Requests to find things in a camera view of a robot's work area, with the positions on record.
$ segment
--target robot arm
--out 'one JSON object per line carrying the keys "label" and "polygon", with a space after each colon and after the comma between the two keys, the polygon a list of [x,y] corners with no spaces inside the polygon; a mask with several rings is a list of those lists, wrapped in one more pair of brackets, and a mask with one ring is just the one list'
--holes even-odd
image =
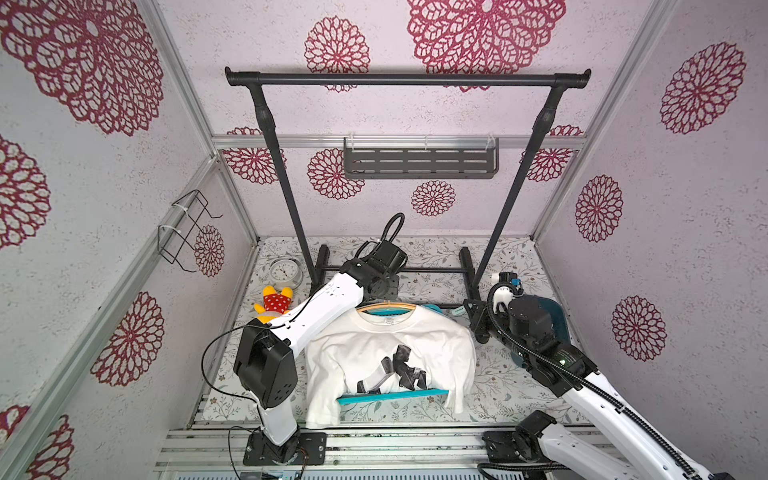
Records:
{"label": "robot arm", "polygon": [[[389,227],[397,218],[401,223],[387,240]],[[269,328],[263,328],[255,319],[249,324],[259,328],[243,330],[234,372],[257,401],[262,422],[258,433],[260,456],[277,464],[286,464],[296,458],[300,432],[290,405],[290,395],[298,382],[295,357],[342,313],[364,300],[383,298],[393,287],[396,290],[397,273],[408,259],[392,243],[403,218],[402,214],[395,215],[370,254],[347,260],[323,288],[290,312],[272,320]]]}
{"label": "robot arm", "polygon": [[485,306],[492,332],[519,355],[533,378],[585,415],[631,463],[607,455],[536,411],[514,432],[486,432],[492,462],[560,462],[590,480],[733,480],[711,474],[676,449],[619,395],[575,346],[555,339],[549,313],[502,273]]}

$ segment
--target plush bear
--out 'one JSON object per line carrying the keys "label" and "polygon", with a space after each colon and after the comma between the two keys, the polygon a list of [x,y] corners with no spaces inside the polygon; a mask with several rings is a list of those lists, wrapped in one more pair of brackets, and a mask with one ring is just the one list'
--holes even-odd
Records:
{"label": "plush bear", "polygon": [[285,287],[282,292],[278,293],[274,286],[267,286],[264,291],[264,304],[258,303],[253,306],[256,310],[256,318],[261,323],[269,323],[272,319],[283,315],[288,311],[291,300],[293,299],[293,290]]}

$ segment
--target wooden hanger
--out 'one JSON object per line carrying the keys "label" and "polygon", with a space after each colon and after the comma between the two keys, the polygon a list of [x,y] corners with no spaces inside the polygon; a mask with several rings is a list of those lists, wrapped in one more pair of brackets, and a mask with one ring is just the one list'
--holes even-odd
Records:
{"label": "wooden hanger", "polygon": [[365,305],[358,307],[358,312],[367,312],[369,310],[378,310],[382,308],[402,308],[404,310],[416,310],[416,305],[413,303],[400,303],[400,302],[381,302],[372,303],[371,305]]}

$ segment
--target white alarm clock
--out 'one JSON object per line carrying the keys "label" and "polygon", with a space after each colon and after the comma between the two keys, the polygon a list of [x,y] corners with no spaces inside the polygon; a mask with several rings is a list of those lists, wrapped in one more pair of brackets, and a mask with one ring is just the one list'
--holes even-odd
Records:
{"label": "white alarm clock", "polygon": [[277,257],[273,260],[269,275],[270,285],[273,285],[278,292],[285,287],[296,289],[304,278],[299,261],[289,256]]}

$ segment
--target clock face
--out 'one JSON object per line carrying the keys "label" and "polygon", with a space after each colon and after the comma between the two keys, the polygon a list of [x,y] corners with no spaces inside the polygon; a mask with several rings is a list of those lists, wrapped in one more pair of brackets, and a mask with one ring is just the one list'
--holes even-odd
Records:
{"label": "clock face", "polygon": [[287,282],[296,278],[299,274],[299,266],[291,259],[276,261],[270,268],[270,275],[277,282]]}

